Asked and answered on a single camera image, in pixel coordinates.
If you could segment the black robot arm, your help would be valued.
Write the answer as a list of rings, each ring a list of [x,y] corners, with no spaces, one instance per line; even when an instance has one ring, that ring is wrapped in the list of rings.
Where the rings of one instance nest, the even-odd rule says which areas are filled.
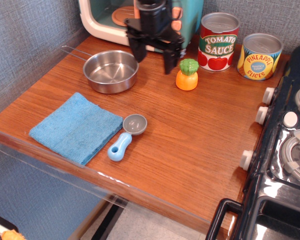
[[[147,55],[146,46],[163,54],[164,71],[168,75],[177,66],[182,55],[184,38],[172,28],[172,2],[170,0],[138,0],[139,18],[127,18],[126,36],[131,51],[141,62]]]

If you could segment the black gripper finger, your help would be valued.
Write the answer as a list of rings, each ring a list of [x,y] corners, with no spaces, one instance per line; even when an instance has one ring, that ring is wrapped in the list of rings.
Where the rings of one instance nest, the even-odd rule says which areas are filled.
[[[134,58],[140,63],[147,55],[146,45],[140,39],[129,38],[129,46]]]
[[[166,49],[163,51],[164,71],[166,75],[170,74],[171,71],[177,66],[177,63],[181,57],[181,53],[181,49]]]

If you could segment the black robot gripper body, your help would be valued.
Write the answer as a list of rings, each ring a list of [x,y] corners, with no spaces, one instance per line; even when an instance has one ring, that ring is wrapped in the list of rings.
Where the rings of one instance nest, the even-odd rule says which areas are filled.
[[[141,40],[146,46],[183,51],[184,38],[172,28],[171,4],[138,4],[140,18],[126,18],[126,36]]]

